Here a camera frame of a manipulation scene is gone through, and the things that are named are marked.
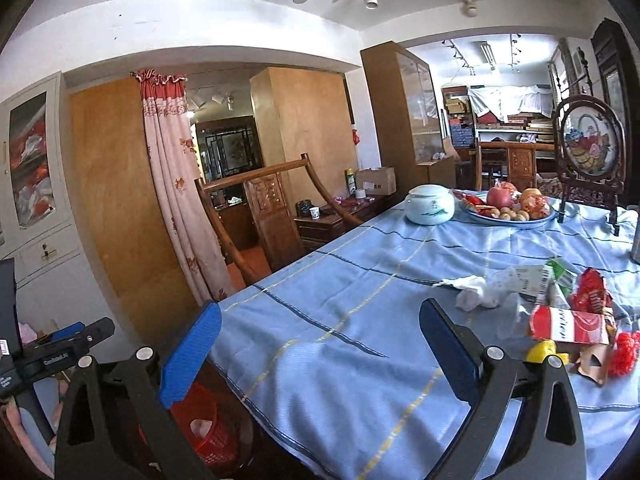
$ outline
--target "red curtain valance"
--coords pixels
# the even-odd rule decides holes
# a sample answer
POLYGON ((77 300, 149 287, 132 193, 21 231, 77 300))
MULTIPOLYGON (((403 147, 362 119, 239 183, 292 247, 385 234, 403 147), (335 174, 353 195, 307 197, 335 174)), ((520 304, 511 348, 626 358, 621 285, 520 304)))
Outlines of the red curtain valance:
POLYGON ((155 70, 138 70, 132 73, 140 81, 143 99, 177 99, 184 97, 184 83, 187 77, 183 74, 160 75, 155 70))

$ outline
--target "pink curtain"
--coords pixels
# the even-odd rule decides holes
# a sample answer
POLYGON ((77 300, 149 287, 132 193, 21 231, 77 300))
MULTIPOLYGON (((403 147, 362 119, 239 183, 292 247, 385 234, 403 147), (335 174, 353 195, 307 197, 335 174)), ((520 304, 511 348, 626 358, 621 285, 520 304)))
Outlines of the pink curtain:
POLYGON ((161 76, 154 70, 141 70, 136 78, 142 91, 151 174, 182 272, 198 304, 223 300, 235 290, 194 184, 200 173, 186 115, 186 78, 161 76))

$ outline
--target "fruit plate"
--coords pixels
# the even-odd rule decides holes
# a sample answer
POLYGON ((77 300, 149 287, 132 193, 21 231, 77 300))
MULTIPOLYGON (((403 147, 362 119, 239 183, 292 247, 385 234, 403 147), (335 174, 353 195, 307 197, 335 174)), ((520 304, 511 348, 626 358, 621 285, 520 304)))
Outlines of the fruit plate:
POLYGON ((515 227, 516 229, 541 229, 546 226, 549 222, 552 222, 557 216, 558 211, 556 211, 553 206, 551 206, 551 213, 546 218, 541 218, 540 220, 529 220, 526 222, 515 222, 513 220, 500 220, 499 218, 489 218, 487 216, 479 215, 467 209, 466 207, 460 205, 460 209, 462 212, 469 216, 474 222, 482 225, 489 225, 492 227, 515 227))

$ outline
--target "curtain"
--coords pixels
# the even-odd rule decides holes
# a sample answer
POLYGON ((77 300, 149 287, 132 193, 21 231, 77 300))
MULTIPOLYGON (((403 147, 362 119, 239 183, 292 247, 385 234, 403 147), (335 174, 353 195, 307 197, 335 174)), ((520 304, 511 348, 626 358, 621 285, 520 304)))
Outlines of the curtain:
POLYGON ((470 88, 469 99, 478 116, 491 111, 503 123, 508 116, 520 112, 537 112, 551 117, 553 96, 551 88, 539 86, 487 86, 470 88))
POLYGON ((221 301, 235 290, 194 184, 200 173, 186 115, 186 78, 154 70, 141 70, 135 77, 141 86, 151 174, 175 254, 198 304, 221 301))

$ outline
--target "jar lid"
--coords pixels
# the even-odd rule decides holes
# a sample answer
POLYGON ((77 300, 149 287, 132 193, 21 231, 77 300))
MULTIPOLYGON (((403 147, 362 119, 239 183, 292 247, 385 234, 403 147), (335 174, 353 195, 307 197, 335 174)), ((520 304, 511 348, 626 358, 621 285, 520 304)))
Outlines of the jar lid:
POLYGON ((423 186, 414 187, 409 194, 414 196, 444 196, 449 194, 450 191, 444 186, 438 186, 437 184, 424 184, 423 186))

